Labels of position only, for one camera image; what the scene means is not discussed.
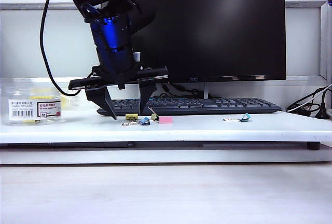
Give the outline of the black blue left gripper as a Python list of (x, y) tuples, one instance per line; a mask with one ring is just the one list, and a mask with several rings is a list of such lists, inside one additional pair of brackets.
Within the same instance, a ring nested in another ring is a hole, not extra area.
[(124, 89), (126, 84), (137, 83), (140, 90), (139, 113), (142, 116), (147, 101), (157, 90), (157, 81), (168, 78), (168, 69), (142, 68), (143, 63), (134, 59), (131, 46), (111, 49), (97, 45), (96, 52), (99, 65), (91, 69), (93, 76), (71, 80), (68, 88), (85, 89), (87, 100), (97, 104), (116, 120), (117, 115), (106, 86), (117, 85), (119, 89)]

